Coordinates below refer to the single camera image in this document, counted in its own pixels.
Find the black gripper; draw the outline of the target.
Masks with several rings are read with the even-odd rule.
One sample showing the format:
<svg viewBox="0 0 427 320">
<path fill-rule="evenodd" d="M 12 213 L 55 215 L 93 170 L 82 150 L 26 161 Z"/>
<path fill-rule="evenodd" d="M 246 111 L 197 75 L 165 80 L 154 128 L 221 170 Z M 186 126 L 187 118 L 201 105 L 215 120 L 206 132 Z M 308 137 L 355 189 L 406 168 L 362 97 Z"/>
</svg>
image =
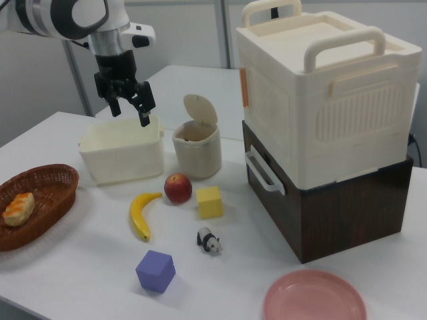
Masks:
<svg viewBox="0 0 427 320">
<path fill-rule="evenodd" d="M 150 124 L 149 115 L 155 108 L 155 100 L 148 81 L 138 83 L 135 57 L 132 50 L 118 55 L 95 56 L 99 72 L 94 75 L 99 98 L 105 99 L 113 117 L 121 114 L 117 93 L 112 81 L 125 81 L 125 99 L 133 105 L 142 127 Z"/>
</svg>

